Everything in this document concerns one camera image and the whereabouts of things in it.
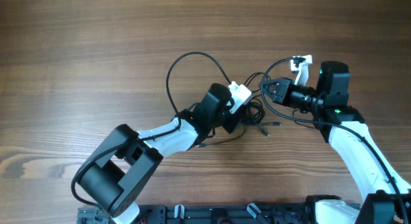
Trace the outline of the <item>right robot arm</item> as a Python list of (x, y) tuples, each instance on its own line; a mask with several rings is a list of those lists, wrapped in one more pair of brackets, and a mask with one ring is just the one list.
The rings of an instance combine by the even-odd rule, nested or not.
[(312, 223), (410, 223), (410, 184), (389, 164), (373, 141), (359, 111), (347, 104), (349, 68), (337, 61), (320, 66), (315, 88), (296, 78), (271, 79), (264, 73), (259, 88), (263, 103), (311, 113), (309, 121), (340, 155), (362, 196), (360, 209), (330, 195), (308, 197)]

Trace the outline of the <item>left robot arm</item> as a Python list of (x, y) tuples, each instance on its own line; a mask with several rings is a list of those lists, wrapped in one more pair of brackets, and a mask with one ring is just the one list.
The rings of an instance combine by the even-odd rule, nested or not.
[(140, 213), (135, 200), (163, 158), (200, 146), (223, 127), (232, 133), (252, 92), (243, 84), (214, 83), (203, 100), (151, 130), (117, 126), (83, 163), (73, 185), (92, 197), (111, 223), (134, 223)]

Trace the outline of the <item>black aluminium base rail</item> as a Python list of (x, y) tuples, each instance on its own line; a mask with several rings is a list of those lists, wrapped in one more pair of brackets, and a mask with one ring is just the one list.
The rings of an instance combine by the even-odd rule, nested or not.
[(142, 205), (133, 223), (315, 223), (313, 209), (306, 203), (257, 204), (257, 211), (245, 205), (165, 206)]

